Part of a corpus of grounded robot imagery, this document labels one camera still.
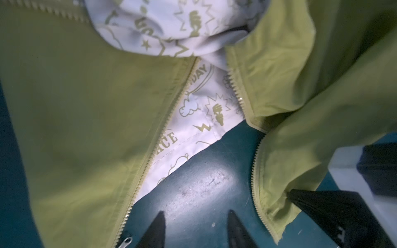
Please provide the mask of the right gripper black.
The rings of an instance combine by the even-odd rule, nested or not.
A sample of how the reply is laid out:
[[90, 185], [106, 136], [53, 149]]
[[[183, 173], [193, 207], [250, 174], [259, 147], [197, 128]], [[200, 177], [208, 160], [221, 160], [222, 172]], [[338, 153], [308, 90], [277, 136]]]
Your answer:
[[340, 248], [395, 247], [357, 192], [292, 189], [287, 199]]

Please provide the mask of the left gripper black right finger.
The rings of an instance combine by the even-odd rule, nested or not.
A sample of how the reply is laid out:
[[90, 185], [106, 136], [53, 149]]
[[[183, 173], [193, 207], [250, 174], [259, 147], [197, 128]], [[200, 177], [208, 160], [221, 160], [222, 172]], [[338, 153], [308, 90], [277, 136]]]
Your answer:
[[233, 210], [229, 210], [227, 214], [227, 237], [229, 248], [258, 248]]

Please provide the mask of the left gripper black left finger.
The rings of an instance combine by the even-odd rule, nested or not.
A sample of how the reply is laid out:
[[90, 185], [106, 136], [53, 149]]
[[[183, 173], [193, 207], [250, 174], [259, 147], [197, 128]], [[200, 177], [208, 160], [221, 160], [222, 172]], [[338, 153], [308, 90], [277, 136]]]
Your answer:
[[164, 248], [165, 231], [165, 215], [160, 211], [135, 248]]

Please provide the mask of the metal zipper pull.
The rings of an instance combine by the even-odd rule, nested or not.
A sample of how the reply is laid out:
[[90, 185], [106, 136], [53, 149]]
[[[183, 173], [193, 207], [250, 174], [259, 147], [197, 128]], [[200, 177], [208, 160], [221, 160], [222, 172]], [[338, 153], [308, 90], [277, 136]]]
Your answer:
[[132, 237], [124, 239], [117, 248], [127, 248], [132, 242]]

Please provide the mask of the green jacket with printed lining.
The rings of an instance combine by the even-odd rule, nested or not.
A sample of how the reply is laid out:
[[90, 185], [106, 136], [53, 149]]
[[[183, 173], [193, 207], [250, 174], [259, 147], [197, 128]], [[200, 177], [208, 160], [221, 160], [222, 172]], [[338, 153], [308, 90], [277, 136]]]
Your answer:
[[397, 3], [1, 1], [1, 84], [44, 247], [116, 247], [165, 162], [242, 120], [279, 242], [288, 191], [397, 129]]

